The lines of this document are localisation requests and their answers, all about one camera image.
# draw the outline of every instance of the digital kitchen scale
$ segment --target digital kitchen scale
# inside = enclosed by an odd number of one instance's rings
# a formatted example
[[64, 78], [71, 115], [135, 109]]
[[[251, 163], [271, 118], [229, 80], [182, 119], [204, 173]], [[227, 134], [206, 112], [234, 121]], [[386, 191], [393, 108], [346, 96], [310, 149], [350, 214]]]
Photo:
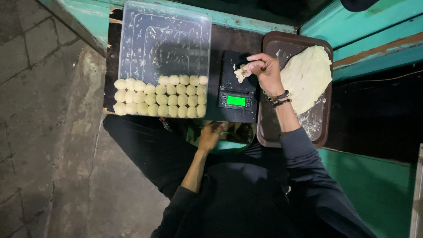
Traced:
[[258, 78], [252, 74], [242, 83], [233, 73], [241, 65], [247, 64], [247, 56], [251, 54], [225, 51], [223, 53], [222, 77], [219, 84], [218, 106], [238, 110], [257, 112]]

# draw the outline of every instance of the stone floor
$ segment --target stone floor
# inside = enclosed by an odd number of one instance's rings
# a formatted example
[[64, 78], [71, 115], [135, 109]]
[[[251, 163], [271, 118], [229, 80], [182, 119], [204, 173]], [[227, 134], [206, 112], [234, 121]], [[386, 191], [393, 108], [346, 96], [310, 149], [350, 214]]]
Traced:
[[104, 58], [34, 0], [0, 6], [0, 238], [149, 237], [169, 201], [100, 127]]

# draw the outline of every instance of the black sleeve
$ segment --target black sleeve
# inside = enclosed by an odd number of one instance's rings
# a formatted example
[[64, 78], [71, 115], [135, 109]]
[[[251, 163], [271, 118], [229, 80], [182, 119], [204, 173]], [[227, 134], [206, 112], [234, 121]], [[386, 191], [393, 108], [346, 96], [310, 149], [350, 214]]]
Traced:
[[157, 229], [151, 234], [151, 238], [173, 237], [178, 230], [179, 223], [187, 208], [194, 202], [198, 194], [179, 186], [169, 206], [163, 212], [163, 219]]
[[303, 128], [281, 136], [287, 159], [290, 204], [304, 216], [325, 221], [347, 237], [376, 236], [364, 225], [341, 186], [324, 168]]

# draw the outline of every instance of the brown plastic tray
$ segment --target brown plastic tray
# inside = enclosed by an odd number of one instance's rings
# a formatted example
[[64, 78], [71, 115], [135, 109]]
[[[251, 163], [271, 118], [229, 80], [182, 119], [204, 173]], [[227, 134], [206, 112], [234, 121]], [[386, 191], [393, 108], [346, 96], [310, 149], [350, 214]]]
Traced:
[[[282, 69], [292, 56], [314, 45], [323, 46], [333, 63], [333, 50], [327, 41], [279, 31], [271, 31], [264, 36], [263, 52], [278, 58]], [[300, 124], [304, 127], [314, 147], [317, 149], [321, 148], [327, 140], [331, 95], [332, 82], [329, 83], [312, 108], [297, 116]], [[263, 94], [262, 90], [258, 106], [258, 141], [266, 147], [281, 147], [279, 135], [280, 126], [275, 110], [267, 101], [267, 96]]]

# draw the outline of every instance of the wrist strap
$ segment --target wrist strap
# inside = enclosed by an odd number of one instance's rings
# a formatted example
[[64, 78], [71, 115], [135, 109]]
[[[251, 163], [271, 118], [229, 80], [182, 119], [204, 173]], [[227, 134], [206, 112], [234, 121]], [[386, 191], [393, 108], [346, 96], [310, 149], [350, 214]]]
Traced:
[[269, 98], [269, 102], [273, 104], [273, 108], [276, 108], [286, 102], [292, 102], [291, 99], [286, 99], [281, 101], [281, 99], [286, 98], [289, 94], [288, 90], [285, 90], [285, 92], [282, 95], [277, 96], [275, 99]]

